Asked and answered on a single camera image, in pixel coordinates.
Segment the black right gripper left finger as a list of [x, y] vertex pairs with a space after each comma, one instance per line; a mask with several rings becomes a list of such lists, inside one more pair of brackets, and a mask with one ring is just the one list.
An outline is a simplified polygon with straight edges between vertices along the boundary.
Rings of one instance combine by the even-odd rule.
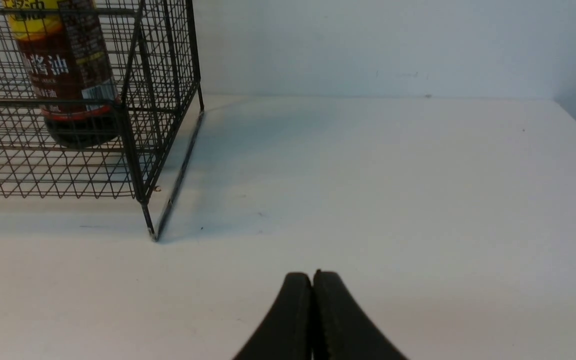
[[287, 273], [263, 321], [234, 359], [310, 360], [312, 294], [306, 273]]

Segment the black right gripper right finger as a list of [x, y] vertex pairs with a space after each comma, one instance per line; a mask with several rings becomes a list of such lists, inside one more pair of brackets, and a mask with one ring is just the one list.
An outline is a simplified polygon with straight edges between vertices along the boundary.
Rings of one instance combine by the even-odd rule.
[[314, 360], [406, 360], [356, 302], [337, 272], [313, 278]]

